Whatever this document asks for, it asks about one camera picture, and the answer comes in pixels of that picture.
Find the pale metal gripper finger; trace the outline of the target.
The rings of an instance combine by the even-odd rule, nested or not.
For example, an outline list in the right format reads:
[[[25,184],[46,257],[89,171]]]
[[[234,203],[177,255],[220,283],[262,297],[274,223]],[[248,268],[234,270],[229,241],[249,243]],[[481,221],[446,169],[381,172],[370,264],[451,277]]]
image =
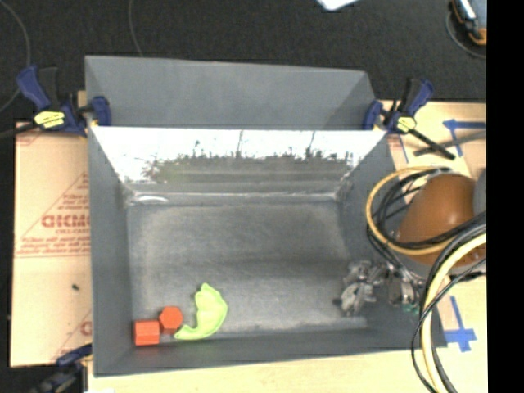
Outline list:
[[[357,315],[367,303],[377,301],[372,284],[353,282],[347,286],[339,297],[342,313],[347,317]]]
[[[368,260],[350,262],[348,273],[342,281],[346,287],[352,285],[376,287],[381,284],[381,267]]]

